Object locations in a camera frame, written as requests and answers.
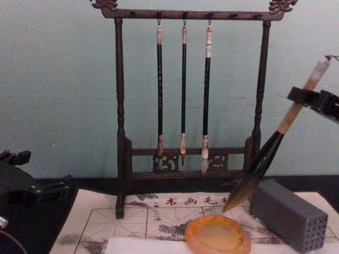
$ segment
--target large calligraphy brush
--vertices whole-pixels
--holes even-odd
[[[328,69],[330,59],[331,58],[329,56],[326,56],[318,63],[311,76],[307,80],[304,89],[313,90],[315,88],[325,71]],[[233,207],[241,204],[254,193],[258,186],[259,180],[268,170],[275,156],[275,153],[279,148],[282,138],[291,127],[301,108],[302,104],[293,103],[288,113],[280,123],[278,129],[253,158],[248,172],[244,173],[243,177],[232,189],[227,199],[227,202],[222,209],[222,212],[226,212]]]
[[[187,42],[187,27],[186,20],[182,27],[182,91],[181,91],[181,137],[180,137],[180,154],[181,165],[185,164],[186,154],[186,136],[185,136],[185,105],[186,105],[186,42]]]
[[[201,147],[201,174],[204,176],[208,169],[208,99],[210,86],[210,67],[211,67],[211,47],[212,47],[212,26],[209,22],[206,32],[206,58],[205,58],[205,79],[203,95],[203,124],[202,124],[202,147]]]
[[[160,171],[163,165],[164,156],[164,140],[163,140],[163,65],[162,65],[162,37],[163,30],[158,19],[157,27],[157,60],[158,60],[158,170]]]

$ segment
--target light blue wall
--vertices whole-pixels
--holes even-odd
[[[269,1],[118,1],[120,8],[265,11]],[[339,53],[339,1],[300,0],[273,22],[262,115],[262,143],[279,125],[292,86],[316,62]],[[0,5],[0,149],[31,150],[23,166],[37,178],[115,177],[117,103],[114,21],[89,1],[6,1]],[[165,147],[178,147],[182,21],[163,20]],[[188,146],[200,146],[207,21],[187,21]],[[254,123],[262,23],[213,21],[209,144],[243,146]],[[156,147],[156,21],[123,24],[126,134]],[[339,62],[317,90],[339,94]],[[284,138],[270,175],[338,174],[339,126],[303,110]],[[137,170],[149,169],[142,159]],[[188,158],[188,168],[199,166]],[[240,168],[241,157],[230,165]]]

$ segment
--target calligraphy brush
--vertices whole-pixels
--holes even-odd
[[[164,141],[163,141],[163,66],[162,66],[162,37],[163,30],[158,19],[157,27],[157,60],[158,60],[158,170],[160,171],[163,165],[164,156]]]
[[[210,86],[210,67],[211,67],[211,47],[212,47],[212,26],[209,23],[206,32],[206,59],[205,59],[205,79],[204,79],[204,95],[203,95],[203,124],[202,124],[202,167],[201,174],[204,176],[208,169],[208,99],[209,99],[209,86]]]
[[[185,164],[186,154],[186,136],[185,136],[185,104],[186,104],[186,42],[187,42],[187,27],[184,20],[182,27],[182,91],[181,91],[181,137],[180,137],[180,154],[181,165]]]
[[[330,59],[331,58],[329,56],[326,56],[318,63],[311,76],[307,80],[304,89],[313,90],[315,88],[325,71],[328,69]],[[275,153],[279,148],[281,140],[291,127],[301,108],[302,104],[293,103],[288,113],[280,123],[278,129],[253,158],[249,170],[244,173],[243,177],[232,189],[227,202],[222,209],[222,212],[226,212],[241,204],[254,193],[259,184],[259,180],[268,170]]]

